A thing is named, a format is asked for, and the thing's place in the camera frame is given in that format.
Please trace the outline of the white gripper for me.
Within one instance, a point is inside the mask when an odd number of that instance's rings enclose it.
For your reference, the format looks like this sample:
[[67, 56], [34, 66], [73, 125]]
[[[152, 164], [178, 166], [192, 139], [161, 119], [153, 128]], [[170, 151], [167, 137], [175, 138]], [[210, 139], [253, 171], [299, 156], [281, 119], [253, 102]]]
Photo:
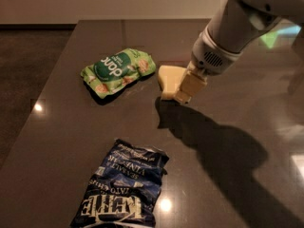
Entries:
[[192, 62], [182, 74], [174, 99], [187, 104], [207, 86], [207, 75], [220, 75], [241, 55], [241, 48], [229, 37], [207, 26], [192, 48]]

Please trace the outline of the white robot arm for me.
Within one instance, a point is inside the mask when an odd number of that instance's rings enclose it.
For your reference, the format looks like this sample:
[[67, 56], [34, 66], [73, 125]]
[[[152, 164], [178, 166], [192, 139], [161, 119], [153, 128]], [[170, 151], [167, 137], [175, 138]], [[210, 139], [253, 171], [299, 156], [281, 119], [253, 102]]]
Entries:
[[209, 76], [226, 71], [252, 41], [282, 19], [302, 26], [304, 0], [226, 0], [194, 43], [173, 98], [189, 102]]

